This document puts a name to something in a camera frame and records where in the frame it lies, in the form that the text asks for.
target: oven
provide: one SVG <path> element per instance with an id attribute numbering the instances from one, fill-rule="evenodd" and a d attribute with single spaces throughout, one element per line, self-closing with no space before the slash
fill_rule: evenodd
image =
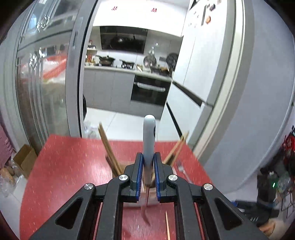
<path id="1" fill-rule="evenodd" d="M 135 75 L 132 101 L 164 106 L 171 82 Z"/>

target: silver screw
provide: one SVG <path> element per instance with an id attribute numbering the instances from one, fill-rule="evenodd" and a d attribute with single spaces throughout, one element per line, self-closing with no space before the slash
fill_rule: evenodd
<path id="1" fill-rule="evenodd" d="M 174 175 L 174 174 L 170 175 L 168 178 L 169 178 L 170 181 L 175 181 L 175 180 L 178 179 L 178 177 L 176 175 Z"/>
<path id="2" fill-rule="evenodd" d="M 210 184 L 210 183 L 206 183 L 204 184 L 204 188 L 208 191 L 212 190 L 213 189 L 213 186 Z"/>
<path id="3" fill-rule="evenodd" d="M 120 179 L 121 181 L 125 181 L 125 180 L 128 179 L 128 176 L 125 175 L 125 174 L 122 174 L 122 175 L 119 176 L 119 179 Z"/>
<path id="4" fill-rule="evenodd" d="M 93 184 L 92 183 L 86 183 L 85 185 L 84 185 L 84 189 L 86 189 L 86 190 L 90 190 L 90 189 L 92 189 L 93 188 Z"/>

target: fork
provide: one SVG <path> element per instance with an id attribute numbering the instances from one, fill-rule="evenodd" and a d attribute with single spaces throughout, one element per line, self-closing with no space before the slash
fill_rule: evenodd
<path id="1" fill-rule="evenodd" d="M 193 182 L 189 179 L 189 176 L 188 176 L 187 173 L 185 172 L 184 167 L 182 166 L 182 164 L 181 164 L 180 161 L 177 161 L 177 162 L 176 162 L 176 166 L 177 166 L 178 170 L 179 170 L 180 172 L 182 172 L 182 173 L 185 175 L 187 181 L 188 181 L 189 183 L 193 183 Z"/>

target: countertop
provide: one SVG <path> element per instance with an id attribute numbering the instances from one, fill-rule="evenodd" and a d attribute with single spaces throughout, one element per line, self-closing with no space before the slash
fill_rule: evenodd
<path id="1" fill-rule="evenodd" d="M 97 69 L 97 70 L 109 70 L 109 71 L 116 71 L 116 72 L 128 72 L 128 73 L 133 73 L 138 76 L 143 76 L 143 77 L 149 77 L 153 79 L 159 79 L 162 81 L 166 82 L 172 82 L 171 77 L 166 77 L 166 76 L 161 76 L 157 73 L 151 73 L 151 72 L 146 72 L 146 71 L 139 71 L 137 69 L 124 69 L 120 67 L 103 67 L 103 66 L 85 66 L 85 69 Z"/>
<path id="2" fill-rule="evenodd" d="M 155 152 L 164 159 L 176 142 L 156 142 Z M 117 159 L 134 163 L 142 142 L 110 141 Z M 50 135 L 30 173 L 20 210 L 20 239 L 29 237 L 85 183 L 101 185 L 109 182 L 112 172 L 105 160 L 106 151 L 101 140 Z M 187 145 L 179 160 L 194 184 L 210 182 L 201 164 Z M 176 170 L 177 175 L 185 176 Z M 142 219 L 140 208 L 128 207 L 123 211 L 122 240 L 165 240 L 165 211 L 168 214 L 171 240 L 175 240 L 173 203 L 161 203 L 147 208 L 151 226 Z"/>

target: cardboard box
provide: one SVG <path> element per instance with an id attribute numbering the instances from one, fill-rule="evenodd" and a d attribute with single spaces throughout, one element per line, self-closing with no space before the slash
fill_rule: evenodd
<path id="1" fill-rule="evenodd" d="M 36 158 L 37 155 L 35 150 L 31 146 L 25 144 L 14 156 L 13 160 L 19 167 L 24 177 L 28 178 L 31 170 L 33 169 Z"/>

